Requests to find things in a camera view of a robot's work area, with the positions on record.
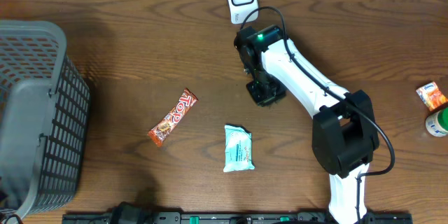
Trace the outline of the teal wet wipes pack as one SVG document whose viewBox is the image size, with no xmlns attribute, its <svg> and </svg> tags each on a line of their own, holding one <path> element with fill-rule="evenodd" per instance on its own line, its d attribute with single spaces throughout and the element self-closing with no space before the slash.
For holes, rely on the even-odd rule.
<svg viewBox="0 0 448 224">
<path fill-rule="evenodd" d="M 224 172 L 254 170 L 252 161 L 252 134 L 243 127 L 225 125 Z"/>
</svg>

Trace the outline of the red Top chocolate bar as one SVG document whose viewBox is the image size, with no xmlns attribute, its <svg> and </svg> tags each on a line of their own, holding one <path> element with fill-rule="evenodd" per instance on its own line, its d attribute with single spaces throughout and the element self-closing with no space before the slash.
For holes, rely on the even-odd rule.
<svg viewBox="0 0 448 224">
<path fill-rule="evenodd" d="M 188 88 L 185 88 L 173 109 L 148 132 L 148 136 L 157 147 L 162 146 L 165 139 L 196 102 L 197 97 Z"/>
</svg>

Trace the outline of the orange Kleenex tissue pack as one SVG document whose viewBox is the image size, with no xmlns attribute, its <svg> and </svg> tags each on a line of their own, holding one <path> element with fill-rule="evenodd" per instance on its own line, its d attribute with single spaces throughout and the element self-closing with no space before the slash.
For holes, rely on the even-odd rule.
<svg viewBox="0 0 448 224">
<path fill-rule="evenodd" d="M 447 98 L 435 82 L 430 82 L 417 88 L 416 93 L 429 111 L 434 111 L 447 103 Z"/>
</svg>

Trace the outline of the green lid jar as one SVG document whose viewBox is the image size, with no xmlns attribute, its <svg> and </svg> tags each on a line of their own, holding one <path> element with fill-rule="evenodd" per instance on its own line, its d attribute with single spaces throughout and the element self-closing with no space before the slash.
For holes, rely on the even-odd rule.
<svg viewBox="0 0 448 224">
<path fill-rule="evenodd" d="M 447 108 L 444 108 L 441 111 L 427 117 L 425 121 L 426 129 L 434 137 L 447 136 L 447 113 Z"/>
</svg>

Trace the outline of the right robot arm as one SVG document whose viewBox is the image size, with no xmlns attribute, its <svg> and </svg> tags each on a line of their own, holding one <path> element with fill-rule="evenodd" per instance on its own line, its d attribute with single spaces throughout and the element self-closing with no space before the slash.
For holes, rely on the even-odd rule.
<svg viewBox="0 0 448 224">
<path fill-rule="evenodd" d="M 365 182 L 356 178 L 368 170 L 379 146 L 371 99 L 326 78 L 276 25 L 260 31 L 243 28 L 234 46 L 252 75 L 246 88 L 257 105 L 268 106 L 291 92 L 311 116 L 311 147 L 330 177 L 332 218 L 337 223 L 363 218 Z"/>
</svg>

